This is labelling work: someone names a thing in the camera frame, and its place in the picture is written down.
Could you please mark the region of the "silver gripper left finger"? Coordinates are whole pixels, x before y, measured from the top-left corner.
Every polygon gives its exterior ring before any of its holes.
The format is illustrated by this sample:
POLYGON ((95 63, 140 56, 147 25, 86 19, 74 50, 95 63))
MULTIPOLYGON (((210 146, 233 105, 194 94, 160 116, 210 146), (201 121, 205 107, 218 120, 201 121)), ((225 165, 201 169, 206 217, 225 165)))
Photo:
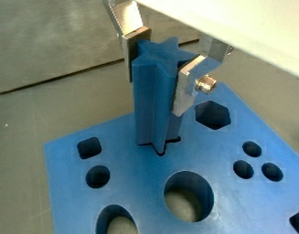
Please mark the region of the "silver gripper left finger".
POLYGON ((144 26, 135 0, 103 0, 108 17, 118 32, 127 68, 127 80, 132 81, 132 60, 138 55, 136 42, 150 40, 151 29, 144 26))

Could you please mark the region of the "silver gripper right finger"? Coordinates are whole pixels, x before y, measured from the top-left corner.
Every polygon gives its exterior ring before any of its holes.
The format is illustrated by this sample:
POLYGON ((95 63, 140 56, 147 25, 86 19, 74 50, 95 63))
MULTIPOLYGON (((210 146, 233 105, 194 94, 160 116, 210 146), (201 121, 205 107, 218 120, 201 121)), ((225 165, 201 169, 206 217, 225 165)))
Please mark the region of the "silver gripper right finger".
POLYGON ((217 87, 217 80, 209 73, 222 64, 231 46, 217 38, 199 37, 198 54, 179 67, 178 85, 172 102, 172 113, 180 116, 192 106, 199 92, 209 94, 217 87))

